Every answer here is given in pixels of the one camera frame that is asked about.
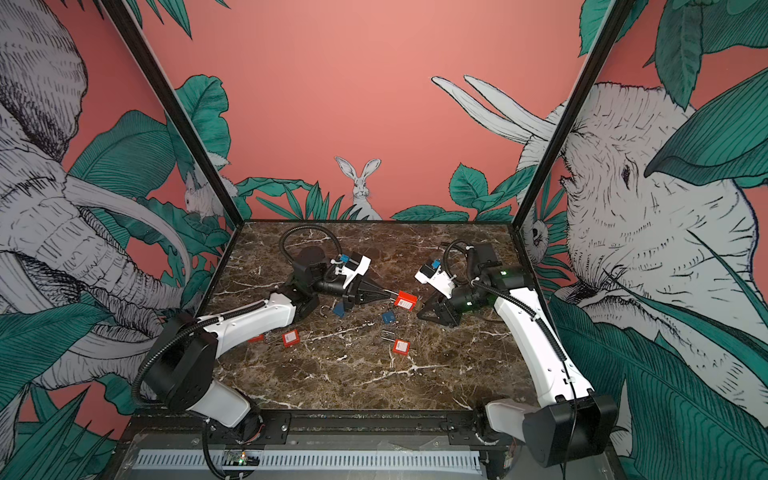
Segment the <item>red padlock long shackle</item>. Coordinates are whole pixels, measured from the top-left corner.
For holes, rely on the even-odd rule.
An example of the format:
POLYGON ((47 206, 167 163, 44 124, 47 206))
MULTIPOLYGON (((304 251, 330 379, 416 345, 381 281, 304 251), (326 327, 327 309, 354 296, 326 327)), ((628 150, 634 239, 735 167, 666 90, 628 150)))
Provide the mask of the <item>red padlock long shackle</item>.
POLYGON ((392 290, 386 290, 386 293, 388 294, 389 299, 392 301, 395 307, 408 311, 412 311, 419 301, 418 296, 406 293, 404 291, 395 292, 392 290))

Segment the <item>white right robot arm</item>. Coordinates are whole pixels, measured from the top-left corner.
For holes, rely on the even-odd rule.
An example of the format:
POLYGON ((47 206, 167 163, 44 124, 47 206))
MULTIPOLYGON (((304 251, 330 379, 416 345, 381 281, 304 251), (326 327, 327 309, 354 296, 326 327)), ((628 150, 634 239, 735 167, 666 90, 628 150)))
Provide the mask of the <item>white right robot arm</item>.
POLYGON ((476 431, 483 441, 501 435, 526 444, 542 467, 603 453, 618 419, 618 407, 599 395, 575 366, 545 313, 530 274, 503 264, 489 243, 455 240, 445 250, 459 251, 466 280, 450 270, 449 259, 423 264, 415 278, 435 289, 418 318, 447 327, 463 314, 490 306, 509 329, 530 373, 538 405, 512 399, 487 403, 476 431))

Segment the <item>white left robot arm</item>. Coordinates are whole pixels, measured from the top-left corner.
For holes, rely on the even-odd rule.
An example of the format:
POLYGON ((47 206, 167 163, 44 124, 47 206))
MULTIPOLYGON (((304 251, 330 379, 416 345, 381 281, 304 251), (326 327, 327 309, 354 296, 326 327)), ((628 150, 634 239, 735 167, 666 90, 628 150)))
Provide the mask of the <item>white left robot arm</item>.
POLYGON ((148 386, 169 410, 198 415, 231 432, 239 443, 254 440, 264 428, 260 409, 248 395, 215 380, 216 360, 249 340, 306 318, 323 295, 339 298, 346 311, 395 295, 370 277, 371 261, 362 254, 330 258, 312 246, 286 260, 292 274, 267 298, 219 314, 173 319, 140 366, 133 396, 148 386))

